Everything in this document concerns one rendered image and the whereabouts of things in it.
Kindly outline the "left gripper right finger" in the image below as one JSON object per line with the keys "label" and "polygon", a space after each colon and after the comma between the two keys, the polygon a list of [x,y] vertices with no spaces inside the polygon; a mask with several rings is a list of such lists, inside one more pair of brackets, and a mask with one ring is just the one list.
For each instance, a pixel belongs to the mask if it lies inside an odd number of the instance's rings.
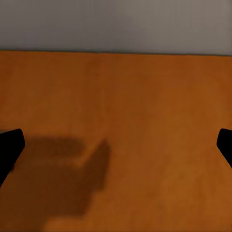
{"label": "left gripper right finger", "polygon": [[222,128],[217,138],[217,147],[232,167],[232,130]]}

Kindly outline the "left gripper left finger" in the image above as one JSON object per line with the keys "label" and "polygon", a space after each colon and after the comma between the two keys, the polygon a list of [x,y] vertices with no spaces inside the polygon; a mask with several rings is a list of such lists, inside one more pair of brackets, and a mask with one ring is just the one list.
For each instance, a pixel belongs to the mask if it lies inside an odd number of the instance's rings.
{"label": "left gripper left finger", "polygon": [[0,186],[25,148],[21,129],[0,134]]}

